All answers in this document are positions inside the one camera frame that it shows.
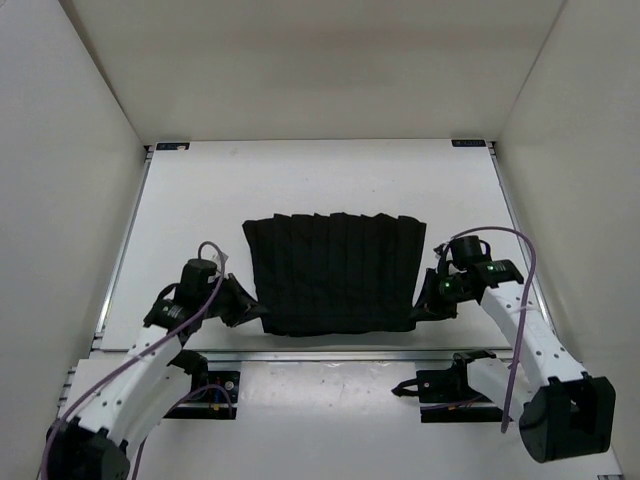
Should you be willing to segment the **black skirt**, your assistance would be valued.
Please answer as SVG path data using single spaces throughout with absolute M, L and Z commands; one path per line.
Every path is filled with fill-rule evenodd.
M 247 220 L 265 333 L 409 332 L 426 223 L 410 216 L 275 214 Z

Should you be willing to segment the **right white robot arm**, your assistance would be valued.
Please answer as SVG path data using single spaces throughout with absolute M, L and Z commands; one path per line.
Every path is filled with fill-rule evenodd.
M 417 397 L 428 410 L 451 393 L 452 406 L 485 399 L 518 426 L 529 455 L 539 463 L 606 452 L 611 444 L 616 392 L 604 376 L 591 376 L 561 344 L 526 297 L 524 279 L 509 260 L 428 269 L 418 310 L 451 318 L 475 301 L 513 348 L 506 366 L 488 350 L 459 352 L 446 370 L 422 370 L 399 383 L 397 397 Z

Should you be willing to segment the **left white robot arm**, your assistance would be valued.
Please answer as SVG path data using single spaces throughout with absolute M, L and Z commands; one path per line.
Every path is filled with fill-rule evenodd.
M 189 401 L 231 408 L 224 383 L 209 378 L 207 359 L 185 344 L 206 319 L 236 327 L 266 311 L 233 275 L 165 287 L 123 362 L 50 427 L 41 478 L 136 478 L 145 441 L 166 414 Z

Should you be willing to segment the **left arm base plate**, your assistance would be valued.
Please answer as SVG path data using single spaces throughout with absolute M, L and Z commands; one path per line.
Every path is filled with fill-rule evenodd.
M 235 420 L 241 386 L 238 364 L 210 363 L 191 376 L 191 391 L 166 419 Z

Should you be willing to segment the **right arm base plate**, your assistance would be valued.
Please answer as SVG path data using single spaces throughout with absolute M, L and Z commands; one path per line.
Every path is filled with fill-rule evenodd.
M 469 386 L 467 363 L 454 359 L 447 368 L 417 370 L 391 393 L 416 398 L 423 424 L 500 423 L 502 411 L 485 395 Z

